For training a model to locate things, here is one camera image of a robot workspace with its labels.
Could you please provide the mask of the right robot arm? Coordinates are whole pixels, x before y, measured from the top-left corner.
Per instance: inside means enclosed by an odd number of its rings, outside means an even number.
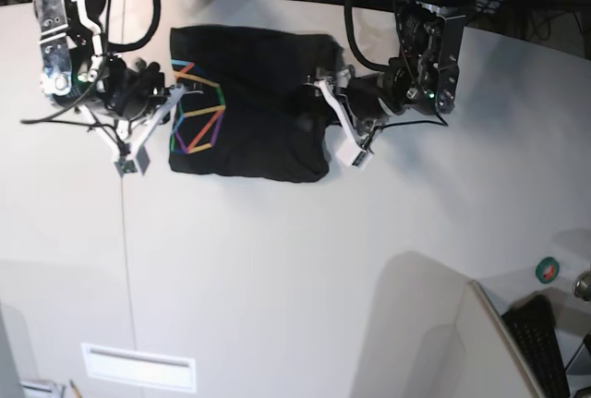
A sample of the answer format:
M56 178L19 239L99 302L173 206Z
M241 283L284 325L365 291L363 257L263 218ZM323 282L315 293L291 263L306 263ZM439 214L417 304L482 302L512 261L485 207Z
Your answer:
M122 57L151 41L162 0L151 0L151 23L130 43L109 39L112 0L32 3L41 31L41 90L57 110L28 125L61 124L65 114L79 112L85 118L81 126L96 131L111 149L120 175L144 174L150 164L148 139L188 93L183 84L166 86L158 63L137 59L128 66Z

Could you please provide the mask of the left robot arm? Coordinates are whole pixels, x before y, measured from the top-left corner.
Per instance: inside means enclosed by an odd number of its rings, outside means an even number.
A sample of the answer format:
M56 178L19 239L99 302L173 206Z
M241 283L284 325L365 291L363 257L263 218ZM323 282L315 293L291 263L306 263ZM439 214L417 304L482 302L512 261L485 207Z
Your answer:
M464 28L476 0L389 0L399 51L385 64L367 59L356 42L356 1L344 0L345 34L368 74L358 77L352 66L319 69L313 85L344 131L338 160L362 168L373 156L374 139L397 127L395 116L414 109L424 114L424 124L447 124L444 117L455 107Z

